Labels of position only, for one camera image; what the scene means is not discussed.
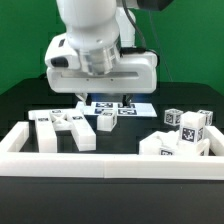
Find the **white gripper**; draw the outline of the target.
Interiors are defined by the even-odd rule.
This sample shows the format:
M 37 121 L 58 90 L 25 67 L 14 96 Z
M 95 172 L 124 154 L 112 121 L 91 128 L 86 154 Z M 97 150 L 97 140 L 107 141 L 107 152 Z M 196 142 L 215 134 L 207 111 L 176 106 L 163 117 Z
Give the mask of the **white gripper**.
M 156 89 L 158 64 L 153 52 L 124 54 L 107 74 L 90 74 L 81 70 L 78 54 L 66 39 L 66 34 L 54 37 L 45 55 L 47 79 L 58 93 L 75 93 L 83 103 L 87 93 L 124 94 L 122 104 L 128 107 L 133 95 L 151 93 Z

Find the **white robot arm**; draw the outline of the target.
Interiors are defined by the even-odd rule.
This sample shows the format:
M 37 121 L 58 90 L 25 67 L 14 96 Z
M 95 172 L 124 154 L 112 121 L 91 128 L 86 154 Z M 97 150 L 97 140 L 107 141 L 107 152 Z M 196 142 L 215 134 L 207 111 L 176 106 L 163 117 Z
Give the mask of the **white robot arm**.
M 159 57 L 144 45 L 132 8 L 161 11 L 173 0 L 56 0 L 66 32 L 45 55 L 52 90 L 86 101 L 90 93 L 114 93 L 128 105 L 135 93 L 156 89 Z

